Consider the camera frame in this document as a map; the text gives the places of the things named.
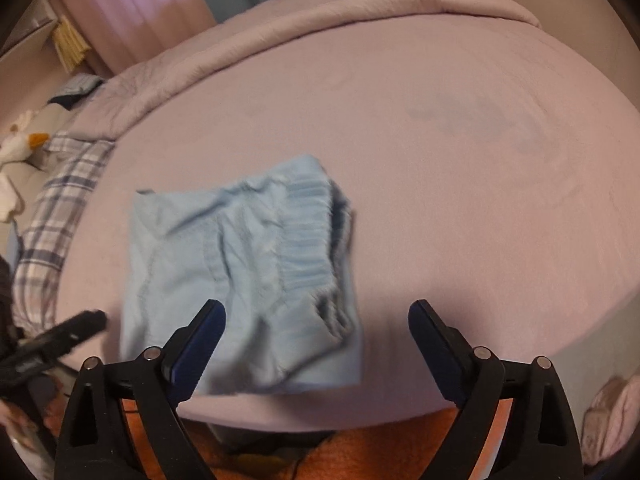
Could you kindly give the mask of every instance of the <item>yellow object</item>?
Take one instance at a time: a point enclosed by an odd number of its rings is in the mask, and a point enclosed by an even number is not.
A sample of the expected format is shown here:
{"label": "yellow object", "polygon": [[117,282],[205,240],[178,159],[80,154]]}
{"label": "yellow object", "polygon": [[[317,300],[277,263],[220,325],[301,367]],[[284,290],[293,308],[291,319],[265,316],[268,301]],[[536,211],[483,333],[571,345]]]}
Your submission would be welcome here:
{"label": "yellow object", "polygon": [[45,142],[49,140],[49,134],[30,134],[27,142],[31,150],[37,150]]}
{"label": "yellow object", "polygon": [[91,50],[89,44],[66,16],[60,18],[60,23],[51,33],[51,39],[67,73],[73,72],[84,61],[86,53]]}

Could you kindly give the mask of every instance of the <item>blue gripper pad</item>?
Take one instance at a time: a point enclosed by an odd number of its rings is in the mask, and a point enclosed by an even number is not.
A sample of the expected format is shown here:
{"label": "blue gripper pad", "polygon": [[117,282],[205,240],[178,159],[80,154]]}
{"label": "blue gripper pad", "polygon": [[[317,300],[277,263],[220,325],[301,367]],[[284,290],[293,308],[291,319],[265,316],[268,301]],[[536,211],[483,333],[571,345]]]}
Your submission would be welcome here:
{"label": "blue gripper pad", "polygon": [[191,323],[176,330],[164,345],[162,374],[170,384],[166,396],[174,408],[193,395],[225,326],[225,307],[209,300]]}

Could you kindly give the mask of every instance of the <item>orange beak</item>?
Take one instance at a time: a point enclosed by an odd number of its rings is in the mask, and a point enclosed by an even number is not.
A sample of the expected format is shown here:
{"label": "orange beak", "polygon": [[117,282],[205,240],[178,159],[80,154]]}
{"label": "orange beak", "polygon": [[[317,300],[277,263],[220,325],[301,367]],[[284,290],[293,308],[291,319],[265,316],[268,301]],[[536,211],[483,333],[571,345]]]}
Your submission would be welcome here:
{"label": "orange beak", "polygon": [[31,151],[36,150],[49,140],[49,134],[31,134],[28,143]]}

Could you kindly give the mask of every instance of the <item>white plush duck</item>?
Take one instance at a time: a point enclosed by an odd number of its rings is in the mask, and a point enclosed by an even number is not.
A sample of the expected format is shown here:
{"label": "white plush duck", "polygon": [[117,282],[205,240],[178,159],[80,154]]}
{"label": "white plush duck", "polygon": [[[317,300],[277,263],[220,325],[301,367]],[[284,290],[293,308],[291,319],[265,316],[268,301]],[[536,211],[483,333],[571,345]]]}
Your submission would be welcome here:
{"label": "white plush duck", "polygon": [[[37,150],[49,140],[49,134],[27,134],[12,125],[11,132],[0,144],[0,168],[8,162],[27,160],[34,150]],[[11,213],[18,209],[20,197],[6,174],[0,171],[0,222],[8,222]]]}

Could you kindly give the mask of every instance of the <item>lavender bed sheet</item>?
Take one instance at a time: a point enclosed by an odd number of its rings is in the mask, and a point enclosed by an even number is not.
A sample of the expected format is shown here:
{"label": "lavender bed sheet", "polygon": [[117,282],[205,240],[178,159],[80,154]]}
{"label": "lavender bed sheet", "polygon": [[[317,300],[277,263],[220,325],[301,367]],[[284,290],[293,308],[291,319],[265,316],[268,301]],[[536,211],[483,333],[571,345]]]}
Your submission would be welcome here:
{"label": "lavender bed sheet", "polygon": [[217,187],[301,153],[353,204],[364,380],[295,396],[195,396],[181,415],[310,431],[440,409],[406,323],[418,298],[506,359],[553,355],[593,331],[640,285],[640,115],[518,12],[324,28],[200,74],[164,102],[104,114],[100,128],[85,116],[79,131],[119,139],[56,315],[101,308],[111,326],[68,362],[117,359],[135,190]]}

